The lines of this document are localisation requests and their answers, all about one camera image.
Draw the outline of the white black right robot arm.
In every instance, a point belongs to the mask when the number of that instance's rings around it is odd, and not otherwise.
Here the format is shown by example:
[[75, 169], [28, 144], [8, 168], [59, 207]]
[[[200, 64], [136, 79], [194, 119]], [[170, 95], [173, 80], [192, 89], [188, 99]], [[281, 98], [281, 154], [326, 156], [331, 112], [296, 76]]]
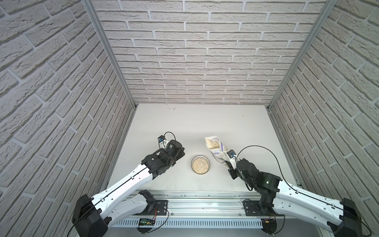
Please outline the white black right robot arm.
[[287, 183], [281, 177], [259, 171], [246, 159], [227, 162], [232, 179], [240, 178], [249, 190], [260, 195], [259, 201], [245, 200], [247, 216], [290, 216], [314, 224], [336, 237], [361, 237], [361, 215], [354, 201], [322, 197]]

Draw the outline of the white purple oats bag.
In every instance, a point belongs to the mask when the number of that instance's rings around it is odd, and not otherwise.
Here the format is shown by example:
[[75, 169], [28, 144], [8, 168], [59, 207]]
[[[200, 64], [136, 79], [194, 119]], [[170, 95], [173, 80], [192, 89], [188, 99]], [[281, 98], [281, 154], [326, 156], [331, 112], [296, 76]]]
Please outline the white purple oats bag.
[[217, 136], [211, 136], [205, 137], [205, 142], [213, 158], [222, 165], [227, 166], [227, 162], [229, 162], [227, 151], [229, 151], [229, 149], [223, 145], [221, 140]]

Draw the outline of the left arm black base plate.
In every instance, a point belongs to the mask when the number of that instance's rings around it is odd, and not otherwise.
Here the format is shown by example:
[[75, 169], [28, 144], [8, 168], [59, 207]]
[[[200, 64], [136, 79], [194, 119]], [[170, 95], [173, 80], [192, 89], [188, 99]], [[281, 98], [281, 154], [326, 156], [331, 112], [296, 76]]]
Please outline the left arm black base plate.
[[155, 201], [149, 201], [143, 212], [137, 213], [136, 215], [143, 216], [165, 216], [167, 214], [168, 200], [166, 199], [156, 199]]

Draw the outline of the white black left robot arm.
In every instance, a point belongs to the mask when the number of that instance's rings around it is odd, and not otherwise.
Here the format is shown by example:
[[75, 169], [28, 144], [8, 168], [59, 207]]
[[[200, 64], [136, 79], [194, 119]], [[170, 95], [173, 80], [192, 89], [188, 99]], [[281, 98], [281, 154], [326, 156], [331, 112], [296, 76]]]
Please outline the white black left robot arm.
[[80, 237], [102, 237], [108, 228], [129, 216], [152, 212], [154, 196], [147, 190], [129, 196], [145, 184], [164, 174], [185, 155], [185, 148], [176, 140], [159, 137], [159, 149], [147, 155], [123, 179], [89, 197], [82, 195], [76, 202], [72, 217], [73, 228]]

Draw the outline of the patterned white breakfast bowl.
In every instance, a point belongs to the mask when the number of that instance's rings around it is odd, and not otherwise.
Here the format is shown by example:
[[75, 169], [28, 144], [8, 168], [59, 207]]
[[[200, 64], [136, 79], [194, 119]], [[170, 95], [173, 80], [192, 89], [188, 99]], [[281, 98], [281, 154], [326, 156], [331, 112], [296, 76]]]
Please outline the patterned white breakfast bowl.
[[191, 161], [191, 169], [194, 173], [203, 175], [206, 174], [211, 167], [209, 159], [205, 156], [196, 156]]

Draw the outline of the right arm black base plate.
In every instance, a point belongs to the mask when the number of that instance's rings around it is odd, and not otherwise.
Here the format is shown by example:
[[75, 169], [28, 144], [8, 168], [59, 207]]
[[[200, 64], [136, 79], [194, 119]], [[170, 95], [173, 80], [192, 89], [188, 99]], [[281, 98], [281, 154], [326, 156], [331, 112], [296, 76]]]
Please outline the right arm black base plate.
[[266, 216], [262, 212], [258, 200], [245, 199], [242, 201], [242, 205], [246, 216]]

